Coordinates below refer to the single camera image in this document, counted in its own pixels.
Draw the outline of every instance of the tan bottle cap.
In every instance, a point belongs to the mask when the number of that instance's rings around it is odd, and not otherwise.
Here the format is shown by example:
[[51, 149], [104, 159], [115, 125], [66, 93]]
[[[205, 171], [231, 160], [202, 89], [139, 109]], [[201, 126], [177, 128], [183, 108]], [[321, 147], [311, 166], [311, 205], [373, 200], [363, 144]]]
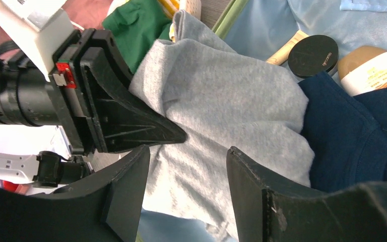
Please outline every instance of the tan bottle cap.
[[357, 69], [360, 65], [385, 52], [387, 52], [387, 50], [367, 45], [355, 49], [340, 59], [338, 64], [339, 78], [343, 79], [347, 74]]

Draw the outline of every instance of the gray cloth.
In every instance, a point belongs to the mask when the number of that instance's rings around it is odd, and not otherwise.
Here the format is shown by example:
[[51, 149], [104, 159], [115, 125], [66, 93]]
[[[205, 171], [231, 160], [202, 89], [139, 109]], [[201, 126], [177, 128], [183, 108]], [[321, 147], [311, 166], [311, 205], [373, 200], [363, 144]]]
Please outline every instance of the gray cloth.
[[313, 152], [299, 135], [308, 99], [285, 68], [236, 54], [184, 11], [176, 43], [157, 40], [130, 91], [188, 134], [151, 148], [143, 206], [195, 218], [222, 240], [237, 238], [226, 152], [237, 146], [273, 171], [309, 186]]

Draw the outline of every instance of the navy blue shirt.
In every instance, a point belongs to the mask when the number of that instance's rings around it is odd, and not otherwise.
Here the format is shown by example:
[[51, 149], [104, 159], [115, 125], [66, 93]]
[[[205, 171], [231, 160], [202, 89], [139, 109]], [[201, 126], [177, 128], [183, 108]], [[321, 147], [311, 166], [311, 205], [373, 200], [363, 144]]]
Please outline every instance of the navy blue shirt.
[[315, 152], [311, 187], [387, 180], [387, 88], [351, 97], [325, 72], [299, 86], [309, 98], [301, 134]]

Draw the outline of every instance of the light blue fabric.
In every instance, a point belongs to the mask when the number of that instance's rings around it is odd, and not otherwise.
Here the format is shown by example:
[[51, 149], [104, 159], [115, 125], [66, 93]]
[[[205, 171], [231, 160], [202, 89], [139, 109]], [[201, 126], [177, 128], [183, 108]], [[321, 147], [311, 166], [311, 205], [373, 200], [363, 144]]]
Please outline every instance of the light blue fabric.
[[[269, 58], [299, 29], [333, 38], [340, 58], [362, 45], [387, 50], [387, 12], [341, 11], [340, 3], [249, 0], [224, 40], [239, 54], [261, 60]], [[333, 78], [339, 82], [337, 74]]]
[[342, 0], [340, 10], [387, 12], [387, 0]]
[[[215, 242], [206, 225], [194, 219], [182, 219], [142, 209], [139, 234], [143, 242]], [[236, 242], [229, 238], [226, 242]]]

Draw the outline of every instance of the white bottle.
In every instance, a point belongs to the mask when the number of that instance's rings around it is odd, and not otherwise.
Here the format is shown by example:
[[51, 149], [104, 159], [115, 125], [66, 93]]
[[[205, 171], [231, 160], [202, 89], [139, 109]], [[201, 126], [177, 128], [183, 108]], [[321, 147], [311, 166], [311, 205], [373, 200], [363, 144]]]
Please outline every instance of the white bottle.
[[345, 91], [355, 96], [387, 87], [387, 51], [362, 46], [346, 55], [338, 64]]

